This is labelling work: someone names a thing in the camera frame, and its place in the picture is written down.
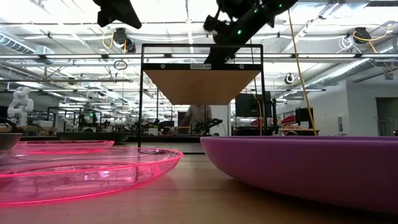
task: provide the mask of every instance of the black metal stand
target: black metal stand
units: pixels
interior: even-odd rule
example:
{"label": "black metal stand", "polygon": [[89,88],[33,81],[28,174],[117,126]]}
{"label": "black metal stand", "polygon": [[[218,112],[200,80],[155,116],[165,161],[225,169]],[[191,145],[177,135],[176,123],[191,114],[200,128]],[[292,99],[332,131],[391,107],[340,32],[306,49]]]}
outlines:
{"label": "black metal stand", "polygon": [[[164,68],[164,64],[160,63],[145,63],[145,49],[148,47],[206,47],[206,48],[260,48],[260,64],[255,64],[252,66],[245,65],[244,69],[240,68],[239,65],[233,64],[212,64],[212,70],[260,70],[261,71],[261,92],[262,92],[262,109],[264,111],[264,120],[266,120],[266,91],[265,91],[265,81],[264,81],[264,47],[262,44],[143,44],[141,47],[141,74],[139,83],[139,116],[138,116],[138,147],[141,147],[142,142],[142,96],[144,92],[144,70],[159,70]],[[171,70],[189,70],[190,64],[178,64],[173,63],[167,66]],[[267,125],[262,126],[263,134],[266,133]]]}

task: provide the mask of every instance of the ceiling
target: ceiling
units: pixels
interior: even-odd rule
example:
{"label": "ceiling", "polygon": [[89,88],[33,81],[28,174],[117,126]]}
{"label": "ceiling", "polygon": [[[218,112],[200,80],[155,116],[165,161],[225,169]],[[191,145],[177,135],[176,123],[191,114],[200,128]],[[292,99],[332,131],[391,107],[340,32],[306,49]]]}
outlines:
{"label": "ceiling", "polygon": [[[117,27],[126,28],[126,33],[137,47],[137,52],[141,52],[142,43],[213,43],[211,36],[207,35],[202,25],[207,15],[214,15],[217,11],[215,0],[131,0],[131,2],[142,22],[142,28],[139,30],[118,21],[101,28],[96,23],[96,16],[100,8],[92,0],[3,0],[0,3],[0,29],[27,43],[46,46],[53,50],[55,54],[120,54],[123,52],[123,48],[120,49],[113,45],[110,49],[107,49],[103,44],[104,41],[106,45],[110,45],[111,33]],[[366,2],[335,4],[323,13],[323,19],[319,19],[318,15],[323,12],[323,9],[330,6],[327,1],[299,1],[291,9],[292,28],[297,39],[297,51],[299,53],[331,54],[365,52],[370,49],[368,44],[347,44],[348,42],[344,42],[349,47],[342,48],[342,41],[347,33],[352,34],[354,28],[359,26],[366,27],[372,37],[381,37],[386,33],[387,25],[391,25],[389,33],[385,38],[374,41],[375,45],[395,36],[397,32],[396,7],[366,7],[366,4]],[[220,19],[228,18],[225,14],[221,14]],[[252,38],[252,42],[262,44],[266,53],[293,53],[291,36],[289,17],[285,12],[276,17],[274,28],[265,25]],[[146,49],[146,52],[153,54],[205,54],[208,49],[168,47],[149,48]],[[18,54],[18,52],[3,46],[0,46],[0,53]],[[241,49],[239,53],[249,54],[251,49]],[[165,63],[184,62],[184,58],[178,61],[172,58],[162,60]],[[16,65],[21,64],[19,61],[8,62]],[[57,60],[56,62],[59,62],[59,64],[69,63],[66,60]],[[77,60],[77,62],[91,63],[98,61]],[[138,89],[140,61],[139,59],[130,59],[129,63],[131,65],[125,71],[118,72],[118,78],[130,79],[131,82],[101,83],[101,87]],[[58,70],[61,66],[55,66],[56,64],[54,63],[53,66],[47,68],[47,72],[53,73],[52,78],[101,79],[109,78],[109,74],[114,76],[117,72],[113,67],[103,65],[96,67],[69,66]],[[334,65],[336,64],[302,62],[300,68],[303,77],[309,79]],[[44,74],[44,67],[40,65],[29,66],[26,69],[39,75]],[[284,77],[288,73],[298,74],[296,63],[276,61],[265,63],[266,88],[282,88],[282,86],[285,86]],[[256,78],[256,84],[257,87],[261,86],[259,76]],[[71,86],[67,83],[61,83],[58,87],[67,89],[85,88],[81,85]],[[156,86],[150,79],[146,79],[144,88],[156,89]],[[248,88],[254,88],[254,82],[251,82]],[[123,94],[123,98],[131,102],[137,102],[138,92],[119,92],[119,94]],[[154,94],[144,95],[144,103],[155,103]],[[94,98],[93,100],[100,102],[102,99]],[[150,113],[153,105],[144,106],[147,108],[146,112]],[[168,111],[169,107],[164,106],[164,110]]]}

